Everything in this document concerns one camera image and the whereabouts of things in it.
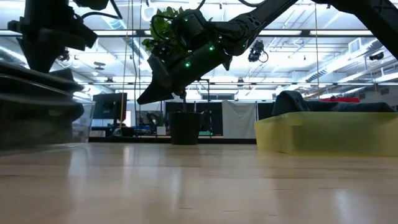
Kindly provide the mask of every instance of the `black cable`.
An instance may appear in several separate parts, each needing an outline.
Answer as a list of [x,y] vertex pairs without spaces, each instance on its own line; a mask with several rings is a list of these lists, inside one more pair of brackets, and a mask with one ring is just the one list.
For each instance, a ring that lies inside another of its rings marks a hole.
[[113,9],[115,10],[117,16],[110,15],[110,14],[108,14],[108,13],[96,12],[96,11],[95,11],[95,12],[87,12],[86,14],[80,16],[80,18],[81,18],[81,19],[84,19],[84,18],[89,17],[89,16],[106,16],[106,17],[109,17],[109,18],[112,18],[112,19],[117,19],[117,20],[123,19],[123,16],[122,16],[122,14],[120,13],[119,8],[118,8],[118,6],[116,5],[116,3],[115,3],[114,0],[111,0],[111,4],[112,4]]
[[267,60],[266,60],[265,62],[263,62],[262,60],[259,59],[259,61],[260,61],[261,63],[266,63],[266,62],[268,62],[268,60],[269,60],[269,55],[268,55],[268,53],[267,53],[265,50],[263,50],[263,52],[267,55]]
[[205,3],[206,0],[201,0],[199,6],[197,7],[197,10],[199,10]]
[[173,19],[173,17],[170,17],[170,16],[163,16],[163,15],[154,15],[154,16],[152,16],[152,19],[150,20],[150,26],[152,27],[152,30],[154,30],[155,35],[158,36],[158,37],[159,37],[160,39],[162,39],[162,40],[167,40],[166,37],[160,35],[160,34],[156,31],[154,22],[155,22],[155,19],[156,19],[157,17],[163,18],[163,19]]
[[249,6],[249,7],[257,7],[259,6],[261,3],[257,3],[257,4],[252,4],[252,3],[248,3],[245,0],[238,0],[239,2],[241,2],[242,4],[244,4],[245,6]]

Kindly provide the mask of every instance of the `red object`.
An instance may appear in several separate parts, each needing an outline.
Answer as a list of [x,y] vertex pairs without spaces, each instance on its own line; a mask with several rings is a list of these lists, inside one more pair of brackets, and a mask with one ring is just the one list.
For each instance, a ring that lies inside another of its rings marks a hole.
[[332,99],[322,99],[323,102],[340,102],[340,103],[359,103],[361,102],[358,97],[339,97]]

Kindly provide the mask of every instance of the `gray fabric cover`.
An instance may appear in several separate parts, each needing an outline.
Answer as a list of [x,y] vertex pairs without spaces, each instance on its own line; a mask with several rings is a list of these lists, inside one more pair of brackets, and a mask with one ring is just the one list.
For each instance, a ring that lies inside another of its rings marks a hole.
[[228,139],[255,139],[254,103],[233,103],[223,101],[223,136]]

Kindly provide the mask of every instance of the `ceiling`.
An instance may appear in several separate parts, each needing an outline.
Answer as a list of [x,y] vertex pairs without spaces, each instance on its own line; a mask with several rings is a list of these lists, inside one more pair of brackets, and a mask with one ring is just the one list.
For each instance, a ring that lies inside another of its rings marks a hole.
[[[165,9],[167,6],[184,9],[197,7],[198,1],[190,0],[151,0],[150,7],[146,6],[145,1],[133,1],[133,7],[128,7],[130,1],[116,0],[116,4],[123,15],[123,22],[118,23],[118,29],[148,29],[151,15],[156,9]],[[79,8],[71,2],[77,14],[89,12],[88,8]],[[315,7],[317,8],[317,18],[315,18]],[[238,0],[207,0],[201,8],[206,19],[212,21],[228,21],[233,17],[250,11],[251,8],[242,5]],[[115,14],[110,6],[105,10],[107,13]],[[0,29],[7,29],[7,22],[19,20],[24,13],[24,1],[8,0],[0,1]],[[100,16],[91,16],[85,19],[85,24],[93,30],[115,29],[112,19]],[[339,30],[366,30],[365,26],[353,15],[338,12],[333,7],[327,8],[326,5],[317,5],[311,1],[298,1],[289,10],[278,17],[267,29],[339,29]],[[115,82],[141,82],[151,81],[151,70],[146,59],[149,52],[142,48],[141,42],[145,38],[135,37],[128,45],[126,38],[120,37],[100,37],[92,49],[84,52],[70,49],[71,59],[65,63],[55,63],[53,69],[62,67],[70,68],[74,71],[75,78],[79,82],[103,82],[107,78],[112,78]],[[226,71],[222,66],[217,67],[205,78],[210,78],[212,82],[236,82],[238,78],[244,78],[245,82],[299,82],[300,79],[308,75],[309,71],[321,67],[338,58],[341,54],[348,51],[348,44],[357,37],[320,37],[316,38],[287,38],[287,37],[261,37],[266,45],[269,60],[266,63],[248,62],[249,49],[241,56],[234,57],[230,71]],[[17,55],[22,52],[14,37],[0,37],[0,50],[8,49]],[[385,60],[395,60],[388,51]],[[325,82],[337,82],[344,77],[365,70],[368,64],[362,56],[351,60],[350,63],[342,63],[341,67],[335,67],[333,71],[327,73],[329,78],[323,77]],[[95,69],[98,67],[95,62],[104,63],[103,70]],[[382,62],[370,62],[372,66]],[[118,86],[106,87],[109,90],[117,90]],[[285,88],[285,85],[275,85],[264,87],[266,89]]]

